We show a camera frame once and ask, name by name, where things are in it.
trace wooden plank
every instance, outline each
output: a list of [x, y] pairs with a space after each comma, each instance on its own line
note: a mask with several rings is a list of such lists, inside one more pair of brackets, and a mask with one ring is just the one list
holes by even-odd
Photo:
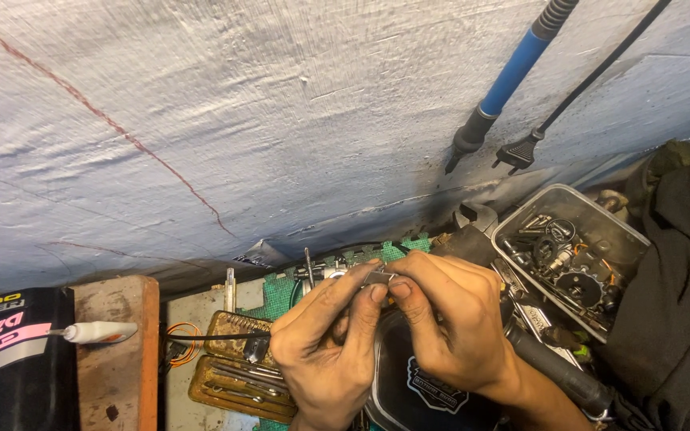
[[77, 346], [82, 431], [148, 431], [157, 426], [159, 284], [142, 275], [74, 288], [76, 321], [136, 322], [119, 344]]

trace dirty hand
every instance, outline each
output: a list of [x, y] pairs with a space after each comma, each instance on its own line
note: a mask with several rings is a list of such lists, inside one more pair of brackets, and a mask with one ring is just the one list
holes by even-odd
[[[271, 326], [271, 352], [299, 408], [290, 430], [347, 428], [369, 396], [374, 377], [374, 332], [387, 286], [363, 285], [374, 259], [341, 278], [321, 282]], [[344, 343], [341, 313], [350, 304]]]
[[495, 401], [518, 390], [515, 353], [502, 333], [502, 280], [495, 272], [421, 251], [390, 262], [386, 271], [401, 275], [389, 289], [411, 328], [419, 367]]

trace white painted wall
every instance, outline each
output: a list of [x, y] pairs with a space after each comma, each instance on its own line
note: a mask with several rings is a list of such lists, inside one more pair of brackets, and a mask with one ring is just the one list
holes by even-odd
[[[0, 0], [0, 289], [130, 272], [184, 289], [260, 239], [502, 178], [496, 147], [653, 3], [583, 0], [445, 177], [452, 134], [546, 2]], [[532, 170], [690, 137], [690, 0], [601, 81]]]

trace white tube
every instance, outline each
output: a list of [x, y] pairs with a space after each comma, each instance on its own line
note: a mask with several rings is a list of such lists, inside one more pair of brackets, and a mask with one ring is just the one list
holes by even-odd
[[65, 328], [63, 338], [78, 344], [119, 343], [136, 332], [136, 323], [83, 322]]

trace black handle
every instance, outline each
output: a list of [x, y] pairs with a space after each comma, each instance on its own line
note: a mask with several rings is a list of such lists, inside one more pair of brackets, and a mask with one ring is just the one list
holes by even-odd
[[607, 387], [517, 325], [512, 325], [507, 338], [519, 357], [552, 380], [569, 399], [590, 415], [600, 416], [611, 405], [611, 393]]

